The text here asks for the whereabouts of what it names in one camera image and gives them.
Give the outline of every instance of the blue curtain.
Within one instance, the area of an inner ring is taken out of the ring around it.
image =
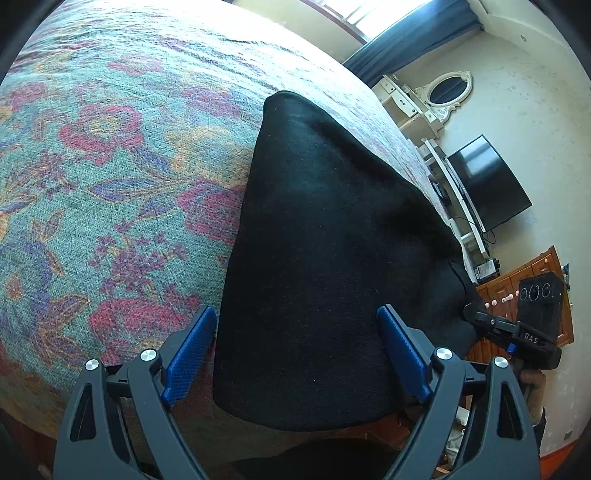
[[[466,0],[432,0],[361,47],[343,65],[370,88],[427,52],[480,27]]]

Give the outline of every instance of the wooden dresser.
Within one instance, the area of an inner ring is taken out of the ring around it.
[[[556,249],[550,249],[525,265],[502,275],[490,282],[477,287],[477,291],[484,301],[489,304],[488,312],[492,315],[505,317],[511,321],[517,319],[517,295],[519,282],[524,278],[535,277],[541,273],[554,272],[562,278],[562,269]],[[564,288],[564,300],[562,308],[562,321],[558,329],[558,346],[573,343],[573,319],[570,314],[569,295]],[[507,353],[490,343],[488,340],[480,340],[466,356],[472,362],[488,363],[494,356],[508,356]]]

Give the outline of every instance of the wall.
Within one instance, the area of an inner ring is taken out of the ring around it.
[[[362,46],[332,20],[300,0],[235,0],[234,5],[283,25],[341,63]]]
[[[529,0],[468,0],[485,30],[525,50],[557,73],[577,95],[591,82],[554,24]]]
[[[578,437],[591,415],[591,101],[574,98],[567,83],[533,56],[484,32],[396,75],[418,87],[455,70],[471,71],[474,87],[441,132],[443,151],[451,154],[485,134],[533,203],[495,229],[492,255],[508,271],[554,244],[561,262],[571,265],[574,344],[563,349],[559,368],[547,373],[544,454],[562,447],[569,430],[569,441]]]

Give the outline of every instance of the floral bedspread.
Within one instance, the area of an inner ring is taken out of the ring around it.
[[[279,25],[219,0],[66,0],[42,23],[0,86],[1,408],[55,437],[85,360],[126,361],[219,307],[278,90],[439,205],[374,94]],[[210,464],[301,438],[217,409],[210,367],[175,411]]]

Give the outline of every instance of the black tv screen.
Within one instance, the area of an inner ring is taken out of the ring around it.
[[[531,207],[515,175],[484,135],[447,159],[485,232]]]

